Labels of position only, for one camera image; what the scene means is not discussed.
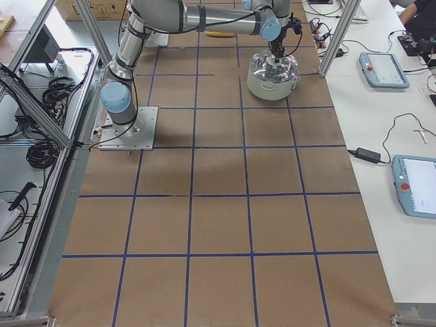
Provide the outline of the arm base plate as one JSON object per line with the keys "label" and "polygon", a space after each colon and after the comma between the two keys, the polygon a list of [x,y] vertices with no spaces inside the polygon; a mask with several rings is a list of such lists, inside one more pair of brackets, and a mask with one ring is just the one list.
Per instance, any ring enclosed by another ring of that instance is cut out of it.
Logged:
{"label": "arm base plate", "polygon": [[169,42],[169,35],[165,33],[152,32],[145,41],[145,48],[166,48]]}
{"label": "arm base plate", "polygon": [[110,127],[102,130],[100,143],[101,151],[136,151],[153,150],[158,107],[139,107],[134,125],[118,126],[112,123],[110,115],[106,115],[106,125]]}

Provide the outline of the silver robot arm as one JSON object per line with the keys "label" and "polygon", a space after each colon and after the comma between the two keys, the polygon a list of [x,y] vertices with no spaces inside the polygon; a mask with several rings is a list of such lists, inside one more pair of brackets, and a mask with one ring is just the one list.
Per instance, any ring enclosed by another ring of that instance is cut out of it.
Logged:
{"label": "silver robot arm", "polygon": [[289,1],[246,1],[244,9],[209,7],[182,1],[129,1],[129,20],[120,47],[105,68],[101,101],[116,138],[138,142],[149,130],[138,102],[143,93],[134,79],[144,64],[144,46],[153,33],[187,38],[185,48],[169,46],[153,56],[155,70],[144,94],[164,105],[157,120],[160,147],[269,146],[290,137],[291,121],[278,109],[236,107],[238,52],[203,44],[206,32],[254,35],[266,42],[268,66],[288,59],[283,49],[290,22]]}
{"label": "silver robot arm", "polygon": [[246,10],[251,11],[260,10],[262,7],[273,7],[272,0],[242,0],[241,3]]}

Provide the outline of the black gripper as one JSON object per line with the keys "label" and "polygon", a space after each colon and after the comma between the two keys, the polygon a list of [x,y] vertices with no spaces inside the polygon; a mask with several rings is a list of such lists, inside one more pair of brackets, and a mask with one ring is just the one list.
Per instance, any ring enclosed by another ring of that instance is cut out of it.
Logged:
{"label": "black gripper", "polygon": [[270,54],[271,61],[275,61],[276,63],[278,63],[280,62],[280,59],[283,58],[284,50],[285,50],[285,48],[283,47],[283,40],[284,37],[280,35],[275,40],[270,41],[268,43],[268,47],[270,48],[270,51],[275,51],[275,54],[274,52],[271,52]]}

